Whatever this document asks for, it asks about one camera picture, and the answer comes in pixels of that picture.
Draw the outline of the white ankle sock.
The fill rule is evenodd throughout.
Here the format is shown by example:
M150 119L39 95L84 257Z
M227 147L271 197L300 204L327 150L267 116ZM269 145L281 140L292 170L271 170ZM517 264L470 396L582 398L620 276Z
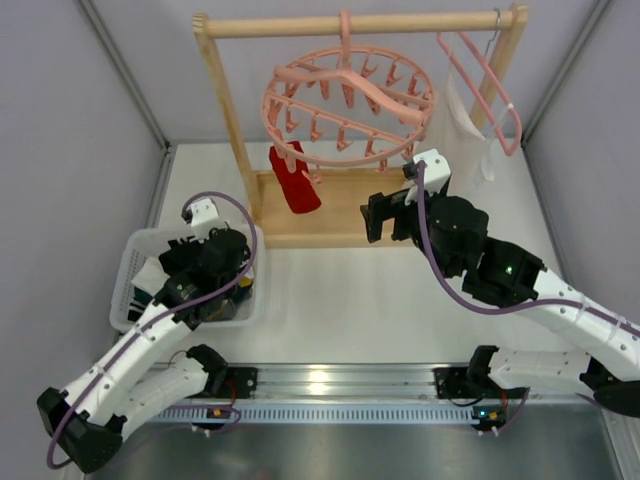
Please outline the white ankle sock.
M158 258L149 257L145 260L140 271L133 277L131 284L155 296L164 286L169 276L165 273Z

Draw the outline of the pink round clip hanger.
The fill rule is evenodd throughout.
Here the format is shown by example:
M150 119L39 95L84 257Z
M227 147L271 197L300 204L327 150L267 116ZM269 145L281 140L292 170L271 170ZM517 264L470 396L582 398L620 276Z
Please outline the pink round clip hanger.
M409 159L436 104L422 67L394 50L355 43L347 11L339 25L338 45L276 66L263 94L277 168L312 183L323 167L384 172L390 158Z

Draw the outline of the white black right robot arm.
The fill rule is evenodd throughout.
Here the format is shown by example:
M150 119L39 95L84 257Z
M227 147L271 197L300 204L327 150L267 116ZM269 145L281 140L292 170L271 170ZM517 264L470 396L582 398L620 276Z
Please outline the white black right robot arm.
M556 349L478 346L466 370L471 390L532 388L588 397L614 413L639 415L639 329L587 298L524 248L489 236L488 215L443 193L376 193L360 208L366 237L410 240L449 296L482 316L515 315L549 331Z

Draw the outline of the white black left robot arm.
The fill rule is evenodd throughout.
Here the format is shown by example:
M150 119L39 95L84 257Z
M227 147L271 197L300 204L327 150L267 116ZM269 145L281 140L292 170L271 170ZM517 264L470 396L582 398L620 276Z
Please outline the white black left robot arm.
M187 397L216 394L225 383L227 361L204 344L163 372L148 377L160 357L219 319L253 268L261 245L255 226L246 231L212 229L202 238L172 240L164 281L139 320L94 365L62 389L47 388L36 405L51 437L48 465L61 448L83 473L94 473L151 417Z

